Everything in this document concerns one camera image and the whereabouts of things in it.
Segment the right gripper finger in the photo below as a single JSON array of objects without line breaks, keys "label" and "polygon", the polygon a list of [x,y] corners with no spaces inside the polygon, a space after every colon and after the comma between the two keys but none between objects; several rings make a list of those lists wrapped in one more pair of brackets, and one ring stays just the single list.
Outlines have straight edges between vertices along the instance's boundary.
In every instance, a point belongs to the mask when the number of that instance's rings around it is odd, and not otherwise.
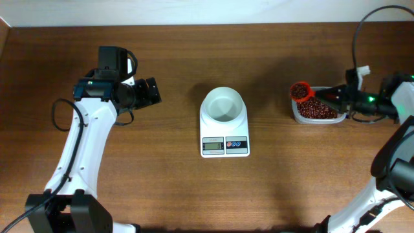
[{"label": "right gripper finger", "polygon": [[315,92],[315,97],[342,97],[346,88],[347,85],[342,84],[335,87],[320,89]]},{"label": "right gripper finger", "polygon": [[347,112],[347,97],[344,94],[317,94],[315,97],[338,113]]}]

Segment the orange plastic measuring scoop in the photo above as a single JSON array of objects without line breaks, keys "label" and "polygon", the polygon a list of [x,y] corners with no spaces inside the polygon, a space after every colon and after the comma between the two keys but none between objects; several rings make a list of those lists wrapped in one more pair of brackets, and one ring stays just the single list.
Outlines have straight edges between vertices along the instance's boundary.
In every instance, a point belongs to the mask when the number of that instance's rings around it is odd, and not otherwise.
[{"label": "orange plastic measuring scoop", "polygon": [[306,102],[315,94],[307,82],[296,82],[290,87],[290,98],[297,103]]}]

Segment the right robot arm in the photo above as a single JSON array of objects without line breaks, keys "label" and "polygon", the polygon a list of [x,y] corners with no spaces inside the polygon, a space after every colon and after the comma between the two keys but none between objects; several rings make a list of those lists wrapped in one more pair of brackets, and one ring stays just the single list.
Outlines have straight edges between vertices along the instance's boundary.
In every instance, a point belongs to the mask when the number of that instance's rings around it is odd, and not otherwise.
[{"label": "right robot arm", "polygon": [[340,113],[380,115],[400,126],[375,156],[367,186],[313,232],[367,232],[395,209],[413,208],[413,75],[395,73],[377,94],[359,90],[356,69],[345,76],[345,85],[316,91],[316,98]]}]

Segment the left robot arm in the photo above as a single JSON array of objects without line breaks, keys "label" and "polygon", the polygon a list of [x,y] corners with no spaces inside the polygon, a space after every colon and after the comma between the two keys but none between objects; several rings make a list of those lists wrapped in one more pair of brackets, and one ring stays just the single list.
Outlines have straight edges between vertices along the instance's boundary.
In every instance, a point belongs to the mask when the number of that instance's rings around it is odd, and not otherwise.
[{"label": "left robot arm", "polygon": [[140,232],[117,223],[98,201],[105,143],[117,118],[162,101],[154,78],[135,80],[138,61],[122,47],[101,46],[98,66],[81,78],[68,104],[72,123],[60,161],[42,194],[30,194],[25,213],[34,232]]}]

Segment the white round bowl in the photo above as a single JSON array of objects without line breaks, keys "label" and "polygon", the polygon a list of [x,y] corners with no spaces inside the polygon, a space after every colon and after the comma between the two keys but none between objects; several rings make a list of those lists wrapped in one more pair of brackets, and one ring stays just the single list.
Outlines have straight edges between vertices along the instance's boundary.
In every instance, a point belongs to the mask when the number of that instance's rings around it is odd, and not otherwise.
[{"label": "white round bowl", "polygon": [[236,90],[217,87],[202,101],[201,112],[203,116],[216,122],[230,122],[242,113],[243,104],[243,99]]}]

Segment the white digital kitchen scale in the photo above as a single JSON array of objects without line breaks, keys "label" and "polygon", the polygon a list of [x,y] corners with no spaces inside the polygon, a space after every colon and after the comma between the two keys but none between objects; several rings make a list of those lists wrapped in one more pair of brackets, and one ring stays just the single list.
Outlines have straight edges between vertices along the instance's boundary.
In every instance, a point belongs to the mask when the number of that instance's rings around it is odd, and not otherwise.
[{"label": "white digital kitchen scale", "polygon": [[200,108],[200,154],[204,158],[247,157],[250,154],[248,116],[244,103],[231,102],[224,112],[218,101]]}]

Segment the clear plastic food container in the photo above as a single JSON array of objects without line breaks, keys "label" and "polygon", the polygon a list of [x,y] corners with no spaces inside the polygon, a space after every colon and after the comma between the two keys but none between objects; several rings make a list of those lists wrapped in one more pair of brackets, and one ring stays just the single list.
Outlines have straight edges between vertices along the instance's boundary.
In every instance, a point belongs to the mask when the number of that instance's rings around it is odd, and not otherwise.
[{"label": "clear plastic food container", "polygon": [[306,102],[292,100],[292,112],[295,121],[300,124],[337,124],[346,117],[313,96]]}]

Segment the red adzuki beans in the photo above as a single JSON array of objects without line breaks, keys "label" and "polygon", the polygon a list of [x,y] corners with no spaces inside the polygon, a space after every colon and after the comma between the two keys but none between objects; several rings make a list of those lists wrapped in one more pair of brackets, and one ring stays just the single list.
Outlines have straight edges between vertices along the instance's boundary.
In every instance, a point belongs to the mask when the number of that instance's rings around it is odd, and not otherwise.
[{"label": "red adzuki beans", "polygon": [[297,103],[297,109],[298,113],[305,118],[324,120],[338,117],[338,113],[335,110],[316,98],[311,98],[303,103]]}]

